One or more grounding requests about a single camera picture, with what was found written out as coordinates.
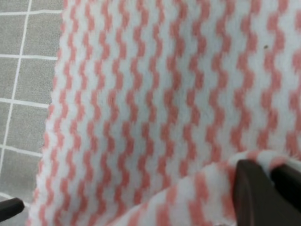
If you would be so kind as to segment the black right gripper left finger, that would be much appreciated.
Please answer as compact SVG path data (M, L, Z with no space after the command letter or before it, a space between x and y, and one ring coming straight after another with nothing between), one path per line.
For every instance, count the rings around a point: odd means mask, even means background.
M238 226L301 224L301 207L294 207L276 190L270 174L254 161L237 163L232 200Z

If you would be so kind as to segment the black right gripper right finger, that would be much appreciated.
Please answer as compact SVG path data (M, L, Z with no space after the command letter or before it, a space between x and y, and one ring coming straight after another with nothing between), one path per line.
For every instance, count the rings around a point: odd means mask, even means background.
M283 164L274 168L270 175L276 190L294 207L300 207L301 173Z

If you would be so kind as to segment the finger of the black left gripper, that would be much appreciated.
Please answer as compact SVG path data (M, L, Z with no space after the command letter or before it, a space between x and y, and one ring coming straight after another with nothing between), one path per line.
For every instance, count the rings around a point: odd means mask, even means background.
M24 202L19 198L12 198L0 202L0 220L5 221L21 213L25 208Z

